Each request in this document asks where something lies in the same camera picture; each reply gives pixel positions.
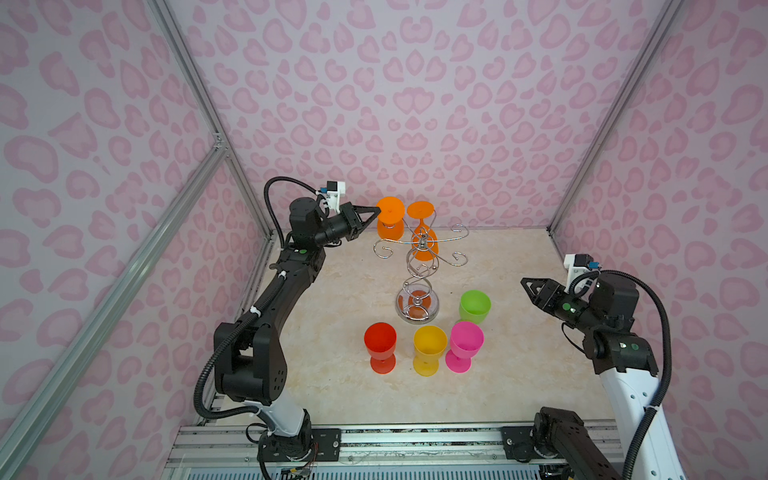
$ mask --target metal post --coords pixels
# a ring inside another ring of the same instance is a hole
[[[248,177],[245,174],[243,165],[237,158],[237,154],[230,146],[230,139],[221,123],[218,112],[216,112],[214,103],[210,99],[208,90],[205,88],[203,78],[200,76],[200,72],[197,71],[194,59],[192,59],[190,50],[184,40],[184,34],[181,33],[181,28],[173,10],[171,10],[166,0],[147,0],[147,3],[157,19],[160,30],[163,31],[165,39],[170,46],[170,51],[174,54],[184,78],[190,85],[192,95],[197,100],[197,104],[200,105],[200,112],[204,116],[206,123],[208,123],[211,134],[216,139],[217,144],[227,152],[227,164],[232,171],[232,175],[235,177],[237,187],[240,189],[246,205],[256,219],[262,235],[265,238],[269,237],[269,224],[261,210],[258,197],[248,181]]]
[[[584,179],[597,163],[600,153],[603,151],[605,141],[613,133],[621,119],[621,115],[628,109],[632,97],[640,88],[646,74],[653,66],[654,60],[661,52],[664,42],[669,36],[672,24],[682,11],[684,3],[685,0],[667,0],[661,8],[661,13],[651,27],[643,47],[635,58],[632,69],[629,71],[626,80],[624,80],[624,84],[621,85],[621,90],[616,95],[614,103],[611,104],[611,108],[608,110],[608,115],[606,115],[603,124],[594,136],[594,140],[590,144],[571,184],[568,185],[563,201],[552,217],[552,223],[547,227],[550,236],[554,235],[554,232],[561,226],[563,219],[571,209],[571,205],[575,202],[576,194],[581,189]]]
[[[194,176],[170,204],[149,237],[141,244],[107,296],[91,314],[50,371],[38,391],[19,413],[0,445],[0,478],[14,478],[27,464],[59,410],[66,404],[93,359],[133,301],[154,265],[162,257],[197,199],[218,171],[224,150],[214,147]]]

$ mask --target black corrugated hose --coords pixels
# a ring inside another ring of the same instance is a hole
[[[645,282],[629,273],[621,272],[619,270],[599,270],[597,272],[591,271],[582,273],[571,282],[571,285],[568,287],[568,292],[583,296],[588,288],[585,287],[579,293],[574,293],[576,285],[582,280],[596,277],[600,273],[613,273],[614,275],[622,276],[635,282],[635,284],[645,290],[645,293],[647,293],[648,296],[650,296],[650,299],[654,301],[656,310],[659,312],[659,319],[661,320],[661,342],[664,355],[662,359],[663,369],[661,370],[659,386],[656,388],[656,392],[648,404],[649,406],[645,408],[645,415],[643,415],[642,420],[640,420],[637,430],[634,431],[634,436],[629,444],[629,448],[627,448],[627,457],[624,459],[624,470],[621,472],[621,477],[624,480],[630,480],[632,478],[634,463],[637,460],[637,454],[640,451],[640,446],[643,444],[645,434],[648,432],[650,424],[656,416],[657,407],[661,406],[661,401],[667,394],[667,389],[669,389],[672,380],[672,339],[670,335],[670,323],[669,317],[667,317],[667,311],[664,309],[664,305],[661,303],[661,299],[659,299],[658,295]]]
[[[272,303],[286,281],[286,277],[284,275],[278,276],[277,278],[280,280],[277,283],[274,283],[271,288],[268,287],[268,290],[264,292],[259,298],[259,303],[256,305],[256,309],[260,312],[266,310],[270,303]],[[232,342],[234,342],[246,328],[248,328],[251,324],[253,324],[253,322],[259,319],[257,314],[251,313],[250,311],[245,312],[243,317],[241,317],[243,319],[240,322],[240,325],[236,326],[227,336],[227,338],[225,338],[224,341],[220,343],[219,346],[214,350],[213,355],[210,356],[210,359],[208,359],[205,367],[203,367],[203,371],[200,372],[200,376],[197,378],[197,384],[195,384],[194,387],[192,403],[197,414],[204,419],[218,420],[225,417],[231,417],[232,415],[239,415],[240,413],[259,413],[260,411],[256,406],[242,406],[235,409],[214,412],[213,410],[207,409],[203,404],[203,389],[205,388],[205,382],[208,380],[208,376],[210,375],[211,371],[213,371],[216,361],[219,359],[224,350],[229,345],[231,345]]]
[[[266,205],[266,211],[270,212],[270,218],[272,218],[272,223],[275,224],[275,230],[277,230],[277,238],[280,239],[280,248],[282,249],[286,247],[286,241],[285,241],[285,238],[283,238],[283,229],[280,228],[280,223],[277,221],[277,217],[275,216],[274,210],[272,210],[272,202],[270,202],[270,187],[272,187],[273,183],[279,182],[279,181],[291,182],[292,184],[299,185],[301,187],[306,188],[313,194],[315,194],[317,190],[312,188],[310,185],[305,184],[301,180],[297,180],[291,177],[272,177],[264,184],[264,204]]]

